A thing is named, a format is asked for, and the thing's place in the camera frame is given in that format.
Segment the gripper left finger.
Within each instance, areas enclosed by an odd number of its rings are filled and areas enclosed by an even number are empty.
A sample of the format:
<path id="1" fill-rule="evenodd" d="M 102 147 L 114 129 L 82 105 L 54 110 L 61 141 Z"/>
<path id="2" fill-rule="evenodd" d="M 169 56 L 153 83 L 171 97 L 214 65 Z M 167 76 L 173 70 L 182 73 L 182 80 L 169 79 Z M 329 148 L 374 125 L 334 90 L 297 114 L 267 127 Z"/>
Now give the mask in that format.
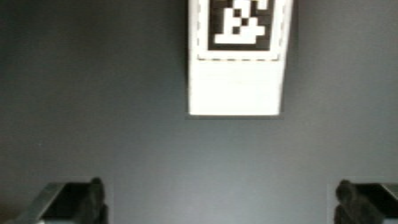
<path id="1" fill-rule="evenodd" d="M 109 224 L 102 179 L 50 183 L 16 218 L 16 224 Z"/>

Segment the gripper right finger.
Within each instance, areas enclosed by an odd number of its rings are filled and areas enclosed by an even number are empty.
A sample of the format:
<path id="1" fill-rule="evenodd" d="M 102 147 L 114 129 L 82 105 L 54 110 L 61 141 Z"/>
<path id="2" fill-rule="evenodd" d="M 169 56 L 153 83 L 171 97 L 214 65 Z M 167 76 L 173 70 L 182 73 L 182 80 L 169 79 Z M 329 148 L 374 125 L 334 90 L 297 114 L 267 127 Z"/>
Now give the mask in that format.
<path id="1" fill-rule="evenodd" d="M 354 183 L 336 188 L 334 224 L 398 224 L 398 183 Z"/>

